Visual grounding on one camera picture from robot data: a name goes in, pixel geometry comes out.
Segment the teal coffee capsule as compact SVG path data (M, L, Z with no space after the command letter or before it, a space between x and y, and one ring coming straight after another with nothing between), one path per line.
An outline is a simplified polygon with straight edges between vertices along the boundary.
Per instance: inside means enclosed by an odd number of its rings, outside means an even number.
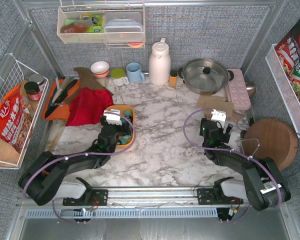
M126 145L128 142L125 139L120 140L121 145Z
M124 135L122 138L128 140L128 139L131 139L131 135Z
M124 116L127 117L127 118L130 117L131 116L131 111L129 109L125 110L124 111Z

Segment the orange storage basket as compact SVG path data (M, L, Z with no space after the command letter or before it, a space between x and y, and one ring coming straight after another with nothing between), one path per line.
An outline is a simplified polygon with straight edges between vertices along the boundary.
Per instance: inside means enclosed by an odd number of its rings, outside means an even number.
M119 136L118 142L117 142L117 149L123 150L132 145L132 143L135 140L135 130L133 129L132 125L135 126L135 110L133 107L130 105L112 105L106 108L106 110L111 110L111 109L117 109L120 110L121 112L121 121L122 121L122 128L123 133ZM130 117L125 117L124 111L125 110L130 110L131 111L131 116ZM124 139L123 136L125 135L131 135L131 139ZM127 141L127 144L121 145L120 140L124 139Z

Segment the cork mat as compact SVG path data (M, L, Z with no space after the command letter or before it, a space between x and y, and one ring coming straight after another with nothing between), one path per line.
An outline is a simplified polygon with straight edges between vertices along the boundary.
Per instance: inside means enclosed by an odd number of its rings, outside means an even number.
M208 102L212 102L212 103L215 103L215 102L225 102L227 99L226 97L224 96L213 96L213 95L200 95L198 100L197 100L197 103L196 103L196 106L198 108L205 108L206 106L208 106Z
M204 104L206 109L215 109L217 111L223 111L227 117L231 117L234 109L234 104L227 101L213 101L207 100Z

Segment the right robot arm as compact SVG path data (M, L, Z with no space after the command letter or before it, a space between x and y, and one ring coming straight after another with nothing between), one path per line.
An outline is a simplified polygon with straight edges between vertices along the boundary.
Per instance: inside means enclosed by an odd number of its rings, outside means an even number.
M277 207L291 199L291 191L274 160L255 159L227 145L232 127L226 131L216 121L202 118L199 135L204 137L204 154L215 165L228 167L243 177L247 200L257 211Z

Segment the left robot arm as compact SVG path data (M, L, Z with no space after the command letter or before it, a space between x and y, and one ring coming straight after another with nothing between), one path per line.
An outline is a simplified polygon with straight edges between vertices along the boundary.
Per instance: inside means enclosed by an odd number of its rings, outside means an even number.
M82 152L70 155L54 155L42 152L18 181L25 197L43 206L56 197L64 178L83 170L98 169L105 165L115 152L121 137L134 132L133 119L119 116L121 125L110 124L101 117L102 128L91 146Z

